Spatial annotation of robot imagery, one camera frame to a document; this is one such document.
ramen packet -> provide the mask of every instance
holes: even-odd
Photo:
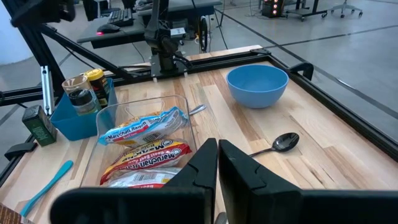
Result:
[[[103,145],[116,143],[134,148],[163,139],[187,123],[187,115],[174,106],[167,111],[130,119],[100,136],[98,142]]]
[[[110,180],[108,187],[158,189],[163,187],[180,170],[181,168],[178,167],[135,170]]]
[[[187,143],[170,139],[150,142],[122,153],[104,172],[100,185],[131,170],[172,167],[191,153]]]

blue spatula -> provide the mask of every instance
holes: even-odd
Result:
[[[40,199],[45,193],[47,193],[52,188],[52,186],[54,186],[54,184],[57,183],[57,181],[60,180],[61,177],[63,177],[68,172],[68,170],[70,170],[72,166],[73,161],[66,161],[61,166],[60,170],[58,170],[57,174],[55,174],[54,178],[49,182],[49,184],[47,184],[37,195],[35,195],[35,197],[32,197],[32,199],[30,199],[26,203],[25,207],[21,211],[21,215],[23,217],[26,217],[27,214],[29,214],[29,212],[32,210],[38,199]]]

computer mouse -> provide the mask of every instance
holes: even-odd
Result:
[[[114,32],[119,32],[120,27],[113,24],[104,24],[97,29],[97,34],[111,34]]]

gray floor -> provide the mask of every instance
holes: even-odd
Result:
[[[320,0],[318,8],[328,9],[343,1]],[[303,61],[314,64],[314,83],[398,141],[398,89],[394,88],[398,84],[398,0],[349,0],[350,4],[363,9],[363,17],[358,18],[357,12],[351,15],[346,11],[346,17],[341,19],[340,12],[336,11],[324,19],[320,15],[308,17],[305,22],[294,15],[288,19],[250,16],[258,12],[256,0],[252,3],[249,0],[234,2],[236,6],[226,0],[224,13],[228,17],[224,17],[222,26],[228,48],[259,44],[268,47],[288,65]],[[120,1],[114,0],[113,7],[119,6]],[[73,22],[53,24],[59,33],[72,40],[76,40],[89,24],[82,6],[76,7],[76,14]],[[216,25],[213,20],[211,51],[225,49]],[[74,77],[89,69],[56,42],[45,39],[66,77]],[[142,62],[132,44],[103,49],[92,49],[91,44],[83,46],[117,65]],[[148,61],[150,49],[147,44],[138,42],[135,46]],[[198,46],[190,41],[186,41],[181,50],[185,55],[199,53]],[[35,58],[0,67],[0,90],[15,90],[38,84],[39,70]],[[26,81],[27,76],[33,78],[34,82]],[[0,107],[1,155],[28,137],[29,132],[21,122],[23,112],[23,108],[17,105]],[[0,170],[6,164],[7,160],[0,157]]]

wooden tabletop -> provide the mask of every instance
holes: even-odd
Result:
[[[245,52],[260,46],[201,54],[191,59]],[[207,138],[227,139],[250,154],[271,146],[280,134],[296,132],[300,142],[284,154],[256,157],[268,169],[303,189],[398,189],[398,164],[361,137],[316,99],[290,81],[282,98],[262,110],[239,106],[229,94],[225,77],[232,68],[192,74],[187,78],[144,82],[116,88],[119,103],[167,95],[187,98],[191,108],[207,109],[191,117],[196,144]],[[57,142],[27,153],[0,189],[0,202],[20,212],[67,160],[75,165],[36,204],[28,218],[49,223],[48,211],[62,192],[98,185],[107,151],[95,147],[96,137]],[[224,210],[217,185],[216,214]]]

